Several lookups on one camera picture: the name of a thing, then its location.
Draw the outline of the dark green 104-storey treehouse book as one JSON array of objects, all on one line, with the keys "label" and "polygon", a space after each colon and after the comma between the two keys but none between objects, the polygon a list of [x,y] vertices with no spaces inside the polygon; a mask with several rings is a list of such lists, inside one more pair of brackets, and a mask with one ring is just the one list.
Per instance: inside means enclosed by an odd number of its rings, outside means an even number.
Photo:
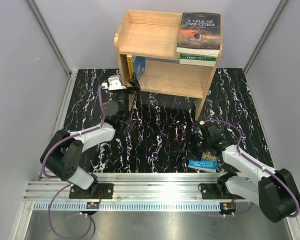
[{"label": "dark green 104-storey treehouse book", "polygon": [[217,59],[211,56],[180,54],[179,63],[184,65],[214,67]]}]

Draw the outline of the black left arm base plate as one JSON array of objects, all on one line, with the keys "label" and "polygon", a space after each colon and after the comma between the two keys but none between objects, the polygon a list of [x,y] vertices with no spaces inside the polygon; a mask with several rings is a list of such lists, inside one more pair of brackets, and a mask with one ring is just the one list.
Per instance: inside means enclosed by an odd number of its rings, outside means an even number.
[{"label": "black left arm base plate", "polygon": [[70,199],[106,199],[113,198],[114,184],[113,183],[99,183],[98,177],[93,175],[93,182],[88,189],[82,189],[77,185],[70,188]]}]

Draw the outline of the dark Tale of Two Cities book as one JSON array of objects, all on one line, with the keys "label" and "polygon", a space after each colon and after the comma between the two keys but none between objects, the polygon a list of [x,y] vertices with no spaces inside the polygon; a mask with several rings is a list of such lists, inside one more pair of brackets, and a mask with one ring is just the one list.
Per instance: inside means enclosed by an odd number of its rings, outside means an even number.
[{"label": "dark Tale of Two Cities book", "polygon": [[176,51],[180,54],[217,57],[221,50],[221,15],[210,12],[182,14]]}]

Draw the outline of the blue back-cover treehouse book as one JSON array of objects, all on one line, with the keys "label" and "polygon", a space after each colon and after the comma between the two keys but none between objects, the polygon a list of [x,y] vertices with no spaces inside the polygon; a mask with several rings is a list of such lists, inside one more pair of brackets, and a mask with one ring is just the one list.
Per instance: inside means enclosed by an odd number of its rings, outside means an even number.
[{"label": "blue back-cover treehouse book", "polygon": [[129,71],[129,77],[132,79],[133,75],[136,75],[136,79],[139,80],[145,71],[146,58],[144,56],[127,55],[127,65]]}]

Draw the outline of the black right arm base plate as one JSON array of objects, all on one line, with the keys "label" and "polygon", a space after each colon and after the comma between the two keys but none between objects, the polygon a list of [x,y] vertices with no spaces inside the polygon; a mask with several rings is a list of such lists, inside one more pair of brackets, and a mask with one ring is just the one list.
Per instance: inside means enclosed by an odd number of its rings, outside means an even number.
[{"label": "black right arm base plate", "polygon": [[233,195],[218,183],[200,183],[198,190],[203,200],[233,199]]}]

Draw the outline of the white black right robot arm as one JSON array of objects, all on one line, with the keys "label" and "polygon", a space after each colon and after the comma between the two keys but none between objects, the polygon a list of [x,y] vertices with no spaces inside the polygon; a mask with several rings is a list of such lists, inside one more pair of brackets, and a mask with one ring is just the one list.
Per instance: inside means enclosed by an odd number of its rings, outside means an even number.
[{"label": "white black right robot arm", "polygon": [[295,218],[300,213],[300,193],[293,175],[285,168],[277,170],[240,148],[239,143],[226,140],[215,121],[201,122],[196,131],[188,133],[184,147],[172,154],[183,154],[186,161],[203,161],[203,155],[222,160],[239,170],[217,178],[214,184],[199,185],[203,197],[211,195],[222,199],[241,197],[259,206],[264,216],[273,223],[284,218]]}]

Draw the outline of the blue 26-storey treehouse book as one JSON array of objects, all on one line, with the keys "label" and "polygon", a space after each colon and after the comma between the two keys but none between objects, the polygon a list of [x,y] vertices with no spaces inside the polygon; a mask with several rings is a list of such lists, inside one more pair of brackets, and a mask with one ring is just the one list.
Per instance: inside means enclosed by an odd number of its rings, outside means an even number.
[{"label": "blue 26-storey treehouse book", "polygon": [[190,159],[188,162],[188,168],[210,173],[217,172],[217,165],[218,158],[216,156],[212,156],[209,152],[203,153],[200,160]]}]

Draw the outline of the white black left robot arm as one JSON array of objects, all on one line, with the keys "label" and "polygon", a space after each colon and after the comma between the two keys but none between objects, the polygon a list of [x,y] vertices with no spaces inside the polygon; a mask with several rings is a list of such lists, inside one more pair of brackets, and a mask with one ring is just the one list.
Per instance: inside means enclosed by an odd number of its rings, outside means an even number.
[{"label": "white black left robot arm", "polygon": [[119,75],[113,75],[98,87],[102,112],[99,124],[73,132],[61,129],[54,134],[40,158],[43,174],[49,170],[52,177],[76,185],[87,199],[97,195],[97,177],[79,166],[80,158],[86,150],[112,141],[126,128],[131,116],[129,97],[141,89],[136,74],[128,82],[126,86]]}]

